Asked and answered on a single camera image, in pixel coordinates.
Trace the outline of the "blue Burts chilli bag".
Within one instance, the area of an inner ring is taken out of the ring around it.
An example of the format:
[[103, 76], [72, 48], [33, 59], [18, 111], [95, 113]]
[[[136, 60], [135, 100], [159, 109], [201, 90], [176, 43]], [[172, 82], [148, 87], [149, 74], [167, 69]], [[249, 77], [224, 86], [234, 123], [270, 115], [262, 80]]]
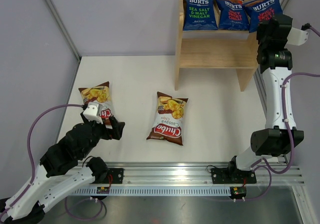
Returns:
[[249, 33], [256, 32], [261, 22], [283, 13], [280, 0], [250, 0], [244, 2], [242, 6], [249, 16]]
[[248, 16], [243, 8], [244, 0], [215, 0], [220, 10], [219, 29], [249, 30]]

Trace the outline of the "large Chuba cassava chips bag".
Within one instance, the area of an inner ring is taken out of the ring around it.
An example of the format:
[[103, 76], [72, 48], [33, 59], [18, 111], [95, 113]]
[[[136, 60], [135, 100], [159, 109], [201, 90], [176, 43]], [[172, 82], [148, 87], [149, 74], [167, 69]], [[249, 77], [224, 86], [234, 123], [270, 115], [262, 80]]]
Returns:
[[182, 146], [187, 101], [187, 98], [174, 98], [158, 91], [154, 122], [147, 139], [165, 140]]

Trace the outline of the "blue Burts sea salt bag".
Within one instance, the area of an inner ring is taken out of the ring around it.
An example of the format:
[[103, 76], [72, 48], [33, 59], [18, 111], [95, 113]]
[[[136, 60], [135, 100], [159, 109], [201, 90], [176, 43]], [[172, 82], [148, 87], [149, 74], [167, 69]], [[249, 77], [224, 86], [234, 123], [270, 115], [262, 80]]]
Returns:
[[214, 0], [185, 0], [183, 31], [218, 30]]

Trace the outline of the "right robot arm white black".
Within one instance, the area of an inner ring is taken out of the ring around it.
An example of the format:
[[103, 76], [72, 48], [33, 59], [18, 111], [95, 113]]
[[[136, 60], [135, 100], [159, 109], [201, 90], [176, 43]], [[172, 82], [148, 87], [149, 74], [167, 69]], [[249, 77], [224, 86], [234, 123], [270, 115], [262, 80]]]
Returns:
[[293, 59], [286, 44], [306, 42], [306, 31], [292, 27], [293, 19], [276, 14], [258, 25], [257, 62], [266, 92], [265, 128], [252, 133], [250, 147], [228, 163], [223, 181], [240, 184], [255, 178], [254, 169], [265, 163], [275, 174], [287, 172], [295, 156], [295, 147], [303, 141], [304, 132], [297, 129], [291, 102]]

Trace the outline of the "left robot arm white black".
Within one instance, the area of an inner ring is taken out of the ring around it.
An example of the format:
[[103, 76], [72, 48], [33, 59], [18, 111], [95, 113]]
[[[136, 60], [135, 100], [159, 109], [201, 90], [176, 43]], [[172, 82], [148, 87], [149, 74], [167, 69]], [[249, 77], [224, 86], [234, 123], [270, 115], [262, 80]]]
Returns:
[[111, 127], [82, 116], [75, 125], [42, 156], [32, 177], [8, 199], [0, 201], [0, 214], [7, 215], [6, 224], [37, 224], [56, 204], [82, 186], [112, 180], [109, 168], [100, 157], [92, 157], [74, 175], [62, 182], [58, 179], [85, 159], [101, 139], [120, 140], [125, 126], [115, 117]]

